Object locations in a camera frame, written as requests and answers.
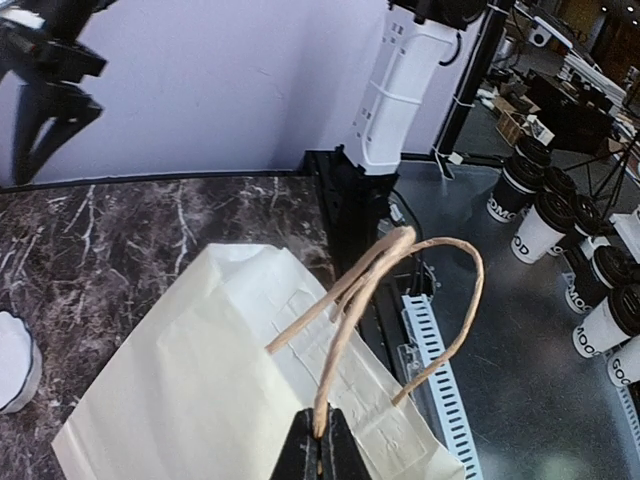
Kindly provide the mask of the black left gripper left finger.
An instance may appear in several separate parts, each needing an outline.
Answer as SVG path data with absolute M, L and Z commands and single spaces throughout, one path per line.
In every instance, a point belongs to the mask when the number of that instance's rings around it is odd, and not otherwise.
M 319 478 L 320 443 L 314 437 L 313 410 L 297 412 L 272 471 L 271 480 Z

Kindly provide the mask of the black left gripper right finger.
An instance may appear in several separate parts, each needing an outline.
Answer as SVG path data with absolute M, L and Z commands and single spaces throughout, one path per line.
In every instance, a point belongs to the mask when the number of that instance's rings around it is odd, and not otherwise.
M 329 408 L 327 426 L 320 439 L 319 447 L 320 479 L 369 480 L 371 478 L 340 409 Z

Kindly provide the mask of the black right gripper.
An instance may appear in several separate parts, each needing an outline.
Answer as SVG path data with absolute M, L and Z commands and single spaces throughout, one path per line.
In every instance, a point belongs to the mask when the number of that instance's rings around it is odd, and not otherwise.
M 29 183 L 49 158 L 90 125 L 103 107 L 78 86 L 98 77 L 107 60 L 79 41 L 91 17 L 111 1 L 3 1 L 1 74 L 13 71 L 21 87 L 12 151 L 15 183 Z

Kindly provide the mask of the brown paper takeout bag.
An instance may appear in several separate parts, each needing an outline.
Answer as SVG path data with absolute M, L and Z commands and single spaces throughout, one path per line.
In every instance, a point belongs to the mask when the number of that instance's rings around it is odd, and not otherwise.
M 381 280 L 423 249 L 474 261 L 453 343 L 401 385 L 356 332 Z M 52 446 L 69 479 L 270 479 L 295 414 L 314 437 L 340 409 L 370 479 L 460 479 L 411 393 L 459 350 L 478 310 L 478 250 L 399 227 L 330 288 L 287 249 L 211 244 L 157 301 L 83 395 Z

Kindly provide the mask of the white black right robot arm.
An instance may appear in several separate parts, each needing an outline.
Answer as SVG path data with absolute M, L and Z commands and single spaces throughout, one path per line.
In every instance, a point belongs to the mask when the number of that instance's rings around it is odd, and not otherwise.
M 1 182 L 291 170 L 368 176 L 442 126 L 483 1 L 5 1 Z

